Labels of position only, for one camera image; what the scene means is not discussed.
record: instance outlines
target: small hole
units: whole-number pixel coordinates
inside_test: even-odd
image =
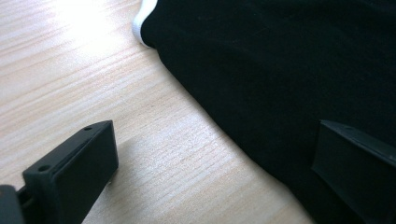
[[[40,166],[40,167],[38,168],[38,172],[47,171],[49,168],[50,168],[50,166],[48,166],[48,165]]]

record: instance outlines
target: white fabric edge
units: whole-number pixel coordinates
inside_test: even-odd
[[[145,19],[149,16],[149,14],[151,14],[151,12],[157,6],[157,2],[158,0],[142,0],[140,9],[137,12],[137,15],[134,17],[134,21],[132,22],[132,33],[134,34],[134,37],[138,39],[139,42],[142,43],[147,48],[149,48],[149,46],[147,46],[143,41],[141,35],[141,29]]]

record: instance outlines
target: black fabric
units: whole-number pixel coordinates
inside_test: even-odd
[[[396,146],[396,3],[159,0],[145,43],[318,223],[360,223],[312,170],[320,119]]]

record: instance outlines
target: wood grain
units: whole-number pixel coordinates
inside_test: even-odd
[[[311,223],[132,37],[139,5],[0,2],[1,184],[112,119],[120,169],[85,223]]]

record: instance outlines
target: light wood surface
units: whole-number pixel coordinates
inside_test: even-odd
[[[120,169],[85,223],[311,223],[133,38],[139,6],[0,3],[0,184],[112,119]]]

